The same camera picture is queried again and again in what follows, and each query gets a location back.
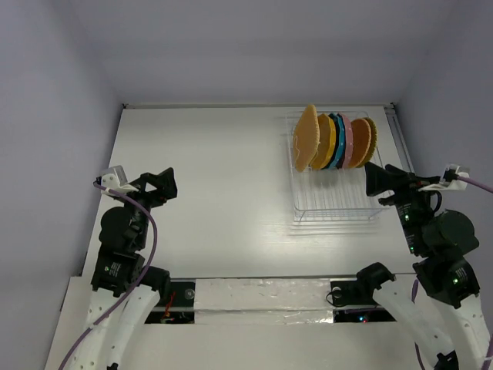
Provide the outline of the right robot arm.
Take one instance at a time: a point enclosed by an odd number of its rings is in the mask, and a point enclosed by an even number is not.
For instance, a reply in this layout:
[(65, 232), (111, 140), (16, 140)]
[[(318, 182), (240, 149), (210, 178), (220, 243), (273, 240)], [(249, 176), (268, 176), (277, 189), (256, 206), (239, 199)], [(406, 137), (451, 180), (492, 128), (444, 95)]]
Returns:
[(393, 206), (408, 250), (420, 258), (411, 296), (397, 289), (397, 277), (381, 263), (357, 272), (354, 292), (385, 308), (413, 338), (422, 358), (435, 369), (489, 369), (492, 336), (481, 309), (480, 285), (467, 253), (479, 246), (471, 220), (444, 210), (432, 197), (464, 190), (472, 180), (459, 166), (439, 177), (419, 177), (395, 166), (366, 163), (366, 194)]

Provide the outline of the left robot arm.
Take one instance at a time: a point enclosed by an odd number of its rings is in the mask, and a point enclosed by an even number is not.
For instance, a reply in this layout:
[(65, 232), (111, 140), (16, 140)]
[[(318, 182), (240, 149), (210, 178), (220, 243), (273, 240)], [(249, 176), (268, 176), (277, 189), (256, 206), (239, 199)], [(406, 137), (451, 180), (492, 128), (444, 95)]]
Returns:
[(121, 369), (151, 310), (170, 296), (169, 272), (151, 265), (158, 241), (151, 210), (176, 198), (173, 168), (129, 181), (121, 166), (112, 166), (93, 185), (119, 206), (100, 220), (84, 330), (60, 369)]

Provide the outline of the yellow polka dot plate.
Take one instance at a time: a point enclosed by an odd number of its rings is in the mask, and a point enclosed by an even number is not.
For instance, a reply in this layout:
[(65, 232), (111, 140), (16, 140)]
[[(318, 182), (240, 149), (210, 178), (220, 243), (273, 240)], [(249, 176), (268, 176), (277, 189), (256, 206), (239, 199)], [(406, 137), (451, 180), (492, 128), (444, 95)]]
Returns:
[(337, 137), (335, 123), (326, 113), (320, 114), (317, 119), (320, 142), (316, 155), (310, 163), (312, 170), (321, 170), (330, 162), (335, 151)]

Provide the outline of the round woven orange tray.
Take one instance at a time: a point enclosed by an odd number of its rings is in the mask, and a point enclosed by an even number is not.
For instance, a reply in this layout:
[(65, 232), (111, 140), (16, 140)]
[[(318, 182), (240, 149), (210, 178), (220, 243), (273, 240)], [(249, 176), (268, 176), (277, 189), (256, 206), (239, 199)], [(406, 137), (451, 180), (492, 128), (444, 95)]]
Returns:
[(355, 119), (351, 122), (353, 132), (353, 153), (349, 162), (350, 168), (359, 166), (365, 159), (371, 146), (371, 126), (365, 119)]

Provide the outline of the square woven bamboo tray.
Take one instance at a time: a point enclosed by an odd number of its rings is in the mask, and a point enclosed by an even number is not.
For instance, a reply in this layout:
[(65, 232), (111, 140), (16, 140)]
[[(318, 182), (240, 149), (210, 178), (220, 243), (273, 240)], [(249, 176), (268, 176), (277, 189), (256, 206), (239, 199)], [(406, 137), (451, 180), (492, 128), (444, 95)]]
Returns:
[(315, 105), (308, 105), (293, 131), (293, 164), (301, 173), (310, 165), (320, 142), (320, 127)]

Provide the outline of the pink polka dot plate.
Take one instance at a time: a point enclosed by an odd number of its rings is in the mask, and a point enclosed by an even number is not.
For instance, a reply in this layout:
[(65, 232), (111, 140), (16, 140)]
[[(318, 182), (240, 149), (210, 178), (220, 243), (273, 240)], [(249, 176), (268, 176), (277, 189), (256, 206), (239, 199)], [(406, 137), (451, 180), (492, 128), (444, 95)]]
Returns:
[(344, 134), (345, 134), (345, 149), (344, 149), (344, 158), (340, 164), (341, 168), (348, 168), (350, 164), (350, 160), (354, 151), (354, 136), (351, 121), (347, 116), (342, 113), (339, 113), (343, 124), (344, 124)]

